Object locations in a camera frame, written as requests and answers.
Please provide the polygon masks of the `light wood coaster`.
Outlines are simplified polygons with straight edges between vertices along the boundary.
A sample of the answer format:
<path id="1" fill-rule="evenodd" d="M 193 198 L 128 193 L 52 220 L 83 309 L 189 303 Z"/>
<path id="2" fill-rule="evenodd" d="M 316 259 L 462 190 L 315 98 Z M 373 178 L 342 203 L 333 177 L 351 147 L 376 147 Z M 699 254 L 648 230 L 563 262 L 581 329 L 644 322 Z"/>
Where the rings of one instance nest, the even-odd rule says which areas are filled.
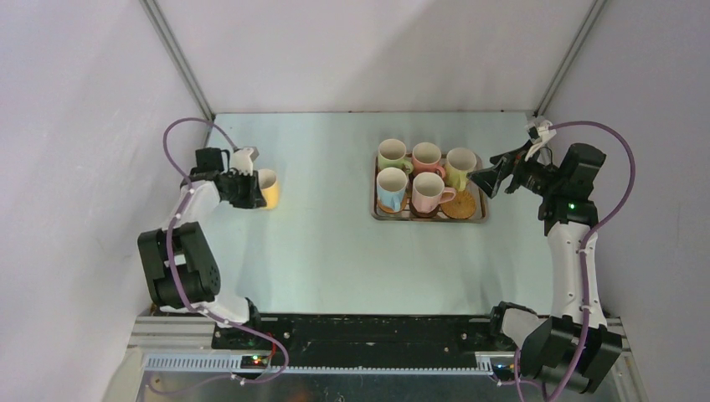
<path id="1" fill-rule="evenodd" d="M 381 204 L 380 202 L 377 202 L 376 206 L 378 211 L 382 214 L 399 214 L 405 209 L 406 203 L 400 203 L 394 208 L 390 208 L 386 205 Z"/>

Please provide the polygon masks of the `yellow-green mug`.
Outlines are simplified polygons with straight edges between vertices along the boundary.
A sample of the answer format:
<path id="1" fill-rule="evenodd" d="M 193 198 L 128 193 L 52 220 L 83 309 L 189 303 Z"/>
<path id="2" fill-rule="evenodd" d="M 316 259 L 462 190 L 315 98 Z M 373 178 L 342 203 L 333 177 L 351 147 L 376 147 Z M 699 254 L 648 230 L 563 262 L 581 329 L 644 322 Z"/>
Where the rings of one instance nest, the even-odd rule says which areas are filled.
<path id="1" fill-rule="evenodd" d="M 467 174 L 476 169 L 476 154 L 467 148 L 449 150 L 445 158 L 445 184 L 457 192 L 464 191 L 468 182 Z"/>

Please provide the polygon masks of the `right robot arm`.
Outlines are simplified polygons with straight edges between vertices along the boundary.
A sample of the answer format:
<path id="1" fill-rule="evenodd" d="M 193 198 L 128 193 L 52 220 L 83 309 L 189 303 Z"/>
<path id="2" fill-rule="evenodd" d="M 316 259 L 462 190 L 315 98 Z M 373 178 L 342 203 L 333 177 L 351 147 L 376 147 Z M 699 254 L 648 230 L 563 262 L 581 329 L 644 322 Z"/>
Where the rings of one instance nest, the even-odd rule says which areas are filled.
<path id="1" fill-rule="evenodd" d="M 521 376 L 593 393 L 622 352 L 601 309 L 595 281 L 594 249 L 598 211 L 589 196 L 605 154 L 583 143 L 570 146 L 560 166 L 528 156 L 532 144 L 491 157 L 491 167 L 468 178 L 493 198 L 504 179 L 507 193 L 520 187 L 541 196 L 543 222 L 553 262 L 553 307 L 542 319 L 533 310 L 501 302 L 491 310 L 488 342 L 496 349 L 519 348 Z"/>

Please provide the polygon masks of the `yellow mug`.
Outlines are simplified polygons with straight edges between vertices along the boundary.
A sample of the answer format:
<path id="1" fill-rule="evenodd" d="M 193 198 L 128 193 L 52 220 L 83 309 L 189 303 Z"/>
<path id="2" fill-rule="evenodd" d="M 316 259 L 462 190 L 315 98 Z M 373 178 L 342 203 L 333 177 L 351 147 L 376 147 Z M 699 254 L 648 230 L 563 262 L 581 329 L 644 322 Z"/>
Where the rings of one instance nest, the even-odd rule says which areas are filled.
<path id="1" fill-rule="evenodd" d="M 259 186 L 265 199 L 264 209 L 275 209 L 280 202 L 280 183 L 274 170 L 262 168 L 258 170 Z"/>

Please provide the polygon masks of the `dark wood coaster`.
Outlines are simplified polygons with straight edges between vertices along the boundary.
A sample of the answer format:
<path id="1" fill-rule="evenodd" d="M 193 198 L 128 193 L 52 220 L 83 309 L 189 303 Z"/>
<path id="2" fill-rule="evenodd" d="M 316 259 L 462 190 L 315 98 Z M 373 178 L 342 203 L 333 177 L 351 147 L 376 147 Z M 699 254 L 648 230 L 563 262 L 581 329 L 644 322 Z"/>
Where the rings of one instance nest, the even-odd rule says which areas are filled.
<path id="1" fill-rule="evenodd" d="M 440 207 L 437 206 L 429 212 L 418 211 L 413 205 L 409 206 L 410 218 L 411 219 L 434 219 L 438 216 Z"/>

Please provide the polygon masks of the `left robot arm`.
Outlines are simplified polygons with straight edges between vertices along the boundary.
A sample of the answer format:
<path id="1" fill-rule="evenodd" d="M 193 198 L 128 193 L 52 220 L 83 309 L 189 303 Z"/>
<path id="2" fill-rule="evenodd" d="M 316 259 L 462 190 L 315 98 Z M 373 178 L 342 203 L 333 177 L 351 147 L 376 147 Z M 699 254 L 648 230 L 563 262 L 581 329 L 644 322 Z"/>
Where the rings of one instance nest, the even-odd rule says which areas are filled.
<path id="1" fill-rule="evenodd" d="M 147 289 L 160 311 L 201 314 L 219 327 L 234 324 L 233 339 L 243 348 L 256 348 L 265 337 L 260 313 L 246 297 L 221 294 L 220 270 L 199 222 L 221 203 L 237 209 L 266 207 L 258 171 L 245 171 L 258 152 L 206 147 L 195 154 L 197 164 L 181 183 L 171 217 L 137 239 Z"/>

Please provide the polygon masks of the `pink cup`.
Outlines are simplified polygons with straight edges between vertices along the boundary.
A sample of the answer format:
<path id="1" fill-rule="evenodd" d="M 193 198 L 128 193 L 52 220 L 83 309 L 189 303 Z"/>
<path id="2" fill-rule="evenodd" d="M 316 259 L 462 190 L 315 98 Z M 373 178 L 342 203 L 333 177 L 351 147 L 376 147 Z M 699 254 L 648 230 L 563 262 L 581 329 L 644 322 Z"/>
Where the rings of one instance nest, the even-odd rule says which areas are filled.
<path id="1" fill-rule="evenodd" d="M 455 198 L 457 191 L 447 187 L 445 181 L 436 173 L 420 173 L 413 181 L 412 204 L 420 214 L 429 214 L 441 204 Z"/>
<path id="2" fill-rule="evenodd" d="M 441 158 L 442 152 L 434 143 L 421 142 L 415 145 L 411 152 L 411 162 L 414 167 L 413 175 L 435 173 L 444 179 L 446 170 L 440 163 Z"/>

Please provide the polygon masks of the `green cup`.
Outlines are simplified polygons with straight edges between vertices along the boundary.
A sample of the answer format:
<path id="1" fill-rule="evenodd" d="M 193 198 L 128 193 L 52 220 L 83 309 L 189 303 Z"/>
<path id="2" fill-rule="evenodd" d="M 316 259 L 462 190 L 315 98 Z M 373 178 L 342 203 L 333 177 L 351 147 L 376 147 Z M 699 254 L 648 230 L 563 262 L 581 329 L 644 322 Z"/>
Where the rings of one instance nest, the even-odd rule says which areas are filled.
<path id="1" fill-rule="evenodd" d="M 406 174 L 411 174 L 414 171 L 414 166 L 406 155 L 407 147 L 402 141 L 394 138 L 383 140 L 378 145 L 378 170 L 398 168 Z"/>

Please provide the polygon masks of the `blue mug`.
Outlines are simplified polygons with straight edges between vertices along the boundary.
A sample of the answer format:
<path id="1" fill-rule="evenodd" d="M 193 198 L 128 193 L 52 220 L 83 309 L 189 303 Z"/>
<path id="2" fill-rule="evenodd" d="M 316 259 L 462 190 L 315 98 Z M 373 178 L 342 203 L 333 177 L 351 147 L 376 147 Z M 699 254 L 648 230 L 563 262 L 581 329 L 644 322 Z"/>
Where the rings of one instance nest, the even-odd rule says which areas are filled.
<path id="1" fill-rule="evenodd" d="M 378 202 L 390 208 L 405 203 L 408 185 L 409 178 L 403 170 L 396 167 L 387 167 L 381 170 L 376 177 Z"/>

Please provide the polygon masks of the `woven coaster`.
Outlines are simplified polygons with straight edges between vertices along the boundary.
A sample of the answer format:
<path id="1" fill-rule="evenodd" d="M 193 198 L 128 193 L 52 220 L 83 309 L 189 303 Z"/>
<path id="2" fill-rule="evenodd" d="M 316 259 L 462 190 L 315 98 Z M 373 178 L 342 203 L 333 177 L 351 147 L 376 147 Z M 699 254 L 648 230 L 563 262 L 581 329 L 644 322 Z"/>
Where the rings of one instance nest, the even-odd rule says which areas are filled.
<path id="1" fill-rule="evenodd" d="M 442 212 L 450 219 L 469 219 L 476 210 L 475 197 L 467 190 L 459 192 L 451 201 L 440 206 Z"/>

